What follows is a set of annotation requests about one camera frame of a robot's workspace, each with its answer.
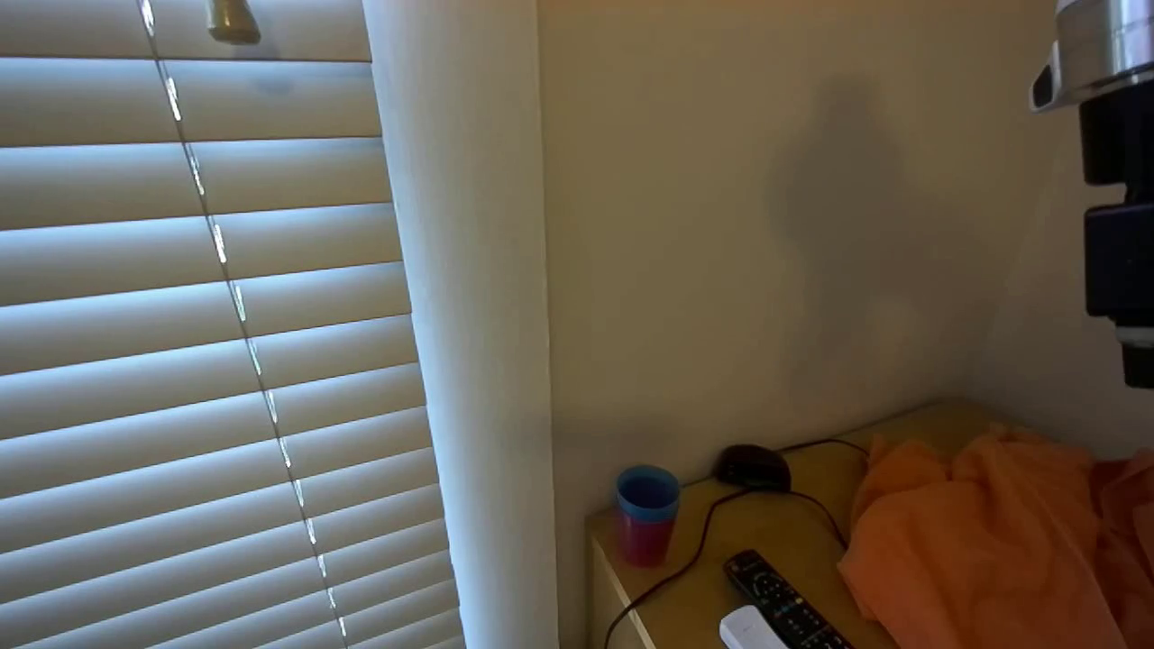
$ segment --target orange blanket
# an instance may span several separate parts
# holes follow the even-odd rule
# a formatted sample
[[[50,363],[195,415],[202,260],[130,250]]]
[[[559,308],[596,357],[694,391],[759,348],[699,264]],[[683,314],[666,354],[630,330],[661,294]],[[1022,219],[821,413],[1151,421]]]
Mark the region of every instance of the orange blanket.
[[[1092,474],[1088,453],[1009,429],[957,457],[875,440],[839,572],[908,649],[1154,647],[1151,503],[1154,457]]]

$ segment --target remote control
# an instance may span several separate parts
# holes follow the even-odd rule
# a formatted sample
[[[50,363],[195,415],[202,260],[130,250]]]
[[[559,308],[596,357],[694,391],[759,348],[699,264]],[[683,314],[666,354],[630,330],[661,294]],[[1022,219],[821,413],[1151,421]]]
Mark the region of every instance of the remote control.
[[[807,605],[794,584],[771,569],[755,547],[736,552],[726,563],[728,584],[750,600],[768,627],[791,647],[791,649],[850,649],[836,627],[825,625],[825,616]]]

